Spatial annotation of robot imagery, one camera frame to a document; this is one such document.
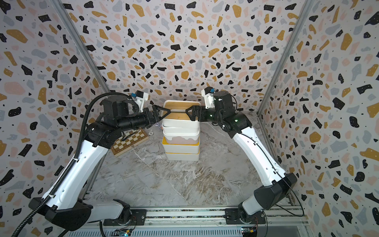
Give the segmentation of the yellow lid tissue box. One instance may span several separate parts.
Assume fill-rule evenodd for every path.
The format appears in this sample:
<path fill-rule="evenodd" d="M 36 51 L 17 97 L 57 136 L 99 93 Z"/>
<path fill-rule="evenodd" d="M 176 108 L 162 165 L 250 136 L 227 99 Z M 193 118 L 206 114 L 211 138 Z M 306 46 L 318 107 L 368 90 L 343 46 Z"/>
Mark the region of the yellow lid tissue box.
<path fill-rule="evenodd" d="M 182 153 L 165 153 L 169 161 L 187 161 L 197 162 L 200 153 L 197 154 L 182 154 Z"/>
<path fill-rule="evenodd" d="M 164 137 L 162 145 L 166 153 L 199 154 L 200 143 L 197 144 L 169 144 Z"/>
<path fill-rule="evenodd" d="M 200 126 L 199 122 L 190 120 L 186 114 L 186 109 L 192 106 L 200 106 L 200 102 L 166 100 L 163 107 L 169 109 L 171 113 L 162 120 L 162 125 L 164 127 L 198 129 Z"/>

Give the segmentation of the grey lid tissue box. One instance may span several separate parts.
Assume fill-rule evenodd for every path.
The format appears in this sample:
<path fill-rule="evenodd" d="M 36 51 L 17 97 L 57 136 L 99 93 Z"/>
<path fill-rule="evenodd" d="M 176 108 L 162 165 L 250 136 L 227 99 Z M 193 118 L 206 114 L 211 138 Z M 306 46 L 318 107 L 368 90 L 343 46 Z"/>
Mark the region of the grey lid tissue box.
<path fill-rule="evenodd" d="M 163 132 L 166 135 L 196 135 L 200 131 L 200 127 L 187 128 L 187 127 L 167 127 L 163 126 Z"/>

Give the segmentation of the white pink tissue box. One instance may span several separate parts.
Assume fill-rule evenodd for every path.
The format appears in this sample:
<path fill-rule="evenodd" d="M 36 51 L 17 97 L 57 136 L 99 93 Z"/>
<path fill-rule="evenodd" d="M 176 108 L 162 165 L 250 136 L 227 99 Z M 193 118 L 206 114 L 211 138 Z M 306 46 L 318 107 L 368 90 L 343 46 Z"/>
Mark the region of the white pink tissue box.
<path fill-rule="evenodd" d="M 166 142 L 171 145 L 195 145 L 199 143 L 200 131 L 196 134 L 167 134 L 163 133 Z"/>

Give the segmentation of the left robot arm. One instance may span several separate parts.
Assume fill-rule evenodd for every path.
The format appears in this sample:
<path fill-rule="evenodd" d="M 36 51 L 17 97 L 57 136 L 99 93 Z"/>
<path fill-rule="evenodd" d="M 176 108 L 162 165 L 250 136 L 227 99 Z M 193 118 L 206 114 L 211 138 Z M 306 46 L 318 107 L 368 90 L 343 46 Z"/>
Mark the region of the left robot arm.
<path fill-rule="evenodd" d="M 157 105 L 153 105 L 151 110 L 142 108 L 136 99 L 136 95 L 108 92 L 90 102 L 84 114 L 74 156 L 44 196 L 30 201 L 32 212 L 18 230 L 37 213 L 67 231 L 75 231 L 86 223 L 106 219 L 114 220 L 119 225 L 132 221 L 129 204 L 119 199 L 86 204 L 80 198 L 80 193 L 102 157 L 124 132 L 149 128 L 171 113 L 169 109 Z"/>

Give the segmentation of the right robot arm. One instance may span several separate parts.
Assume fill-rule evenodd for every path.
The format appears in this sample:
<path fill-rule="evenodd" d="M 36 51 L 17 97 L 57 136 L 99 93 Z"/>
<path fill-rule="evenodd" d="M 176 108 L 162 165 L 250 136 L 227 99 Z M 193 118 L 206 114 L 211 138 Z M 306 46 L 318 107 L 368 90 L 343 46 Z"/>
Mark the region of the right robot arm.
<path fill-rule="evenodd" d="M 248 117 L 236 111 L 235 99 L 229 92 L 207 87 L 201 95 L 205 102 L 203 106 L 186 109 L 190 120 L 211 122 L 219 126 L 242 148 L 261 179 L 262 186 L 238 206 L 239 219 L 250 223 L 254 214 L 271 209 L 287 197 L 297 183 L 297 177 L 286 172 L 274 160 L 258 138 Z"/>

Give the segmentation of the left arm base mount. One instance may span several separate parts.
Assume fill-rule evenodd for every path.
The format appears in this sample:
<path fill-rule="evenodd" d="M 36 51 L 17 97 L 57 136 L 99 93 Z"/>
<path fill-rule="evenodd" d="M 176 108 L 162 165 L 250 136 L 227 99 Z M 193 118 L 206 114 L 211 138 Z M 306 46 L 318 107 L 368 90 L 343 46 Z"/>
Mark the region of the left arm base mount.
<path fill-rule="evenodd" d="M 146 209 L 128 209 L 123 211 L 117 219 L 105 219 L 104 226 L 143 226 L 147 217 Z"/>

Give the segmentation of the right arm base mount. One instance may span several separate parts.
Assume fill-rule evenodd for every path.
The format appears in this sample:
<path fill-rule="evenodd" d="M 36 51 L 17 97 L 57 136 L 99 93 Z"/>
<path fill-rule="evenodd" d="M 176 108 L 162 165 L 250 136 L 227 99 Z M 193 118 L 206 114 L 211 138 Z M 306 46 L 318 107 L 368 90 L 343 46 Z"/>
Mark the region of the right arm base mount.
<path fill-rule="evenodd" d="M 257 225 L 266 223 L 265 215 L 262 211 L 249 215 L 243 210 L 243 208 L 226 208 L 223 217 L 226 219 L 228 225 Z"/>

